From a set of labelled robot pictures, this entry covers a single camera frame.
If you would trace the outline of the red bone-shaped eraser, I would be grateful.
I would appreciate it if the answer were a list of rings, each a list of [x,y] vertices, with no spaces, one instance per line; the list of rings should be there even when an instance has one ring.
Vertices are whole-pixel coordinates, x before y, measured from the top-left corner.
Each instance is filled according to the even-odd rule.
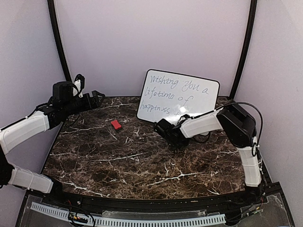
[[[122,128],[122,125],[119,123],[117,119],[111,121],[111,125],[114,127],[115,130],[119,130]]]

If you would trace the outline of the white whiteboard black frame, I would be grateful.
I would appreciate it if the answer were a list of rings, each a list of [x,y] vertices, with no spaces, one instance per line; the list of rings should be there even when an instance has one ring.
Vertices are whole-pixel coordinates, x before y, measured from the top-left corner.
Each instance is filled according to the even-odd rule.
[[[166,119],[176,123],[181,116],[198,116],[215,109],[220,83],[179,73],[148,70],[137,118],[148,122]]]

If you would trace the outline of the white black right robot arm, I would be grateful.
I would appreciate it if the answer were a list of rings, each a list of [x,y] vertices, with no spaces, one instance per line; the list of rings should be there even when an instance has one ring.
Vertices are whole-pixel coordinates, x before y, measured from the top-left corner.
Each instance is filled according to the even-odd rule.
[[[175,149],[187,146],[190,139],[197,135],[223,130],[240,154],[245,184],[250,187],[242,194],[241,200],[246,205],[252,205],[260,197],[256,187],[262,181],[259,155],[261,133],[256,129],[255,118],[242,105],[242,102],[230,101],[198,116],[185,114],[176,125],[161,119],[153,129]]]

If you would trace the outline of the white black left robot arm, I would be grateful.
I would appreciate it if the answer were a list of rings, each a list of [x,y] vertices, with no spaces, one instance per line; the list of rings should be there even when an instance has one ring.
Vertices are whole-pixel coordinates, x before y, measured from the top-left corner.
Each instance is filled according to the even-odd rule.
[[[10,184],[46,193],[56,206],[63,206],[67,202],[67,196],[58,188],[53,188],[54,180],[9,163],[6,155],[29,138],[58,126],[69,116],[99,108],[104,98],[105,95],[98,91],[92,91],[92,96],[86,93],[68,101],[59,101],[52,97],[50,103],[39,105],[31,115],[1,129],[0,185]]]

